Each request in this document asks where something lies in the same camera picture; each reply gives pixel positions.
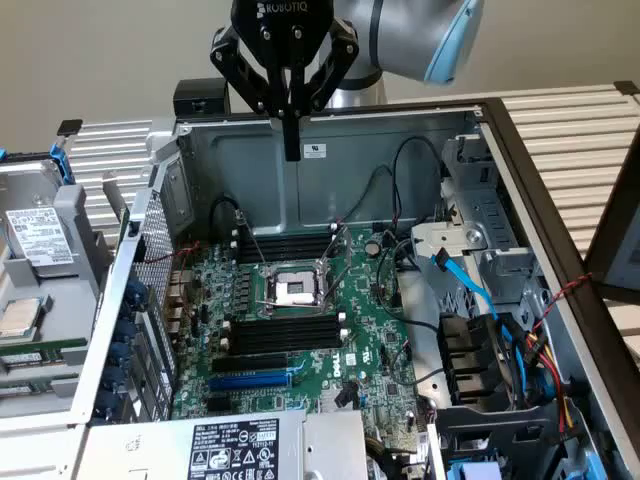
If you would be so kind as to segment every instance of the white wall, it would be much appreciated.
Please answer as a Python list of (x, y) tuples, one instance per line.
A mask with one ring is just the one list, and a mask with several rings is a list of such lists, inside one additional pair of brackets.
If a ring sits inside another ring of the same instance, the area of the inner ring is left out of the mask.
[[(387, 76), (389, 97), (629, 79), (640, 85), (640, 0), (486, 3), (472, 57), (453, 86)], [(170, 114), (178, 80), (216, 74), (208, 52), (230, 4), (0, 0), (0, 145), (47, 148), (64, 118)], [(233, 107), (243, 105), (236, 98)]]

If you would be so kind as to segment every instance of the hard drive label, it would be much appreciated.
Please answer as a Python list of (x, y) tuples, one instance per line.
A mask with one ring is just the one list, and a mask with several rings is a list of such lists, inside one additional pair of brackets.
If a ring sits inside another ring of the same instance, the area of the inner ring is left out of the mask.
[(54, 208), (7, 210), (7, 218), (22, 252), (34, 267), (73, 263)]

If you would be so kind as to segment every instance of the blue pcie slot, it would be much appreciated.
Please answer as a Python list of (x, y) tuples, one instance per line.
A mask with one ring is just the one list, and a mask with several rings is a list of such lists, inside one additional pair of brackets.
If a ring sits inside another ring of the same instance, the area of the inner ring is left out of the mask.
[(219, 375), (209, 379), (209, 390), (244, 390), (250, 388), (265, 387), (289, 387), (293, 375), (299, 373), (304, 367), (289, 367), (280, 370), (266, 372), (248, 372), (234, 375)]

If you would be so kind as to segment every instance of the cpu socket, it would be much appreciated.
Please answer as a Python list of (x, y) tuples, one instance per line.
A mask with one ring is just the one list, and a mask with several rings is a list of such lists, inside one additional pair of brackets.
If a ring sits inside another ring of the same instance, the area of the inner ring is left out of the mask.
[[(333, 272), (329, 285), (329, 253), (344, 255), (343, 268)], [(286, 308), (310, 308), (324, 311), (327, 301), (336, 291), (342, 278), (351, 267), (351, 234), (343, 227), (333, 238), (324, 255), (312, 261), (267, 266), (262, 270), (265, 279), (263, 311), (271, 315), (274, 310)]]

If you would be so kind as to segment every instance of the robotiq logo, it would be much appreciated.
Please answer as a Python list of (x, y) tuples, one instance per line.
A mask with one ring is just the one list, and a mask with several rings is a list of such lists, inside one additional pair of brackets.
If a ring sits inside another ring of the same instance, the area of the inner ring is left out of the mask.
[(267, 13), (307, 13), (309, 4), (302, 2), (267, 3), (258, 2), (258, 19), (263, 18)]

